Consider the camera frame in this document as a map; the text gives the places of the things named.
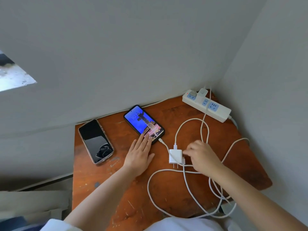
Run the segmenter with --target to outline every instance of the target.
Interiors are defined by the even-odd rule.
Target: left hand
[[[123,167],[129,169],[135,177],[141,175],[151,163],[154,153],[149,154],[152,137],[141,134],[138,140],[134,140],[124,161]]]

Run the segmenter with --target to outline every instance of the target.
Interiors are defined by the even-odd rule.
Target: hand
[[[209,144],[200,140],[189,144],[183,154],[190,156],[194,169],[208,177],[212,177],[224,167]]]
[[[123,167],[128,168],[135,177],[141,175],[151,163],[154,153],[149,154],[152,137],[141,134],[138,141],[134,140],[124,161]]]

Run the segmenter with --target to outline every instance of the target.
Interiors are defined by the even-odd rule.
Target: phone wallpaper
[[[138,106],[127,113],[125,118],[140,134],[149,134],[155,139],[163,132],[163,129]]]

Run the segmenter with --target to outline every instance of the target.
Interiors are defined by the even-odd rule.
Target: white power strip
[[[231,109],[215,101],[210,101],[210,99],[205,97],[207,92],[204,88],[200,89],[198,93],[193,90],[188,90],[183,95],[182,101],[220,122],[225,122],[231,113]]]

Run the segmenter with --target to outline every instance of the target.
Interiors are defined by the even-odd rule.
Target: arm
[[[85,198],[66,217],[66,223],[83,231],[106,229],[125,190],[148,168],[154,157],[154,154],[148,155],[152,138],[143,137],[142,134],[138,141],[134,140],[123,167]]]
[[[207,143],[197,140],[189,144],[183,153],[191,157],[195,170],[212,178],[231,195],[259,230],[308,230],[299,220],[225,167]]]

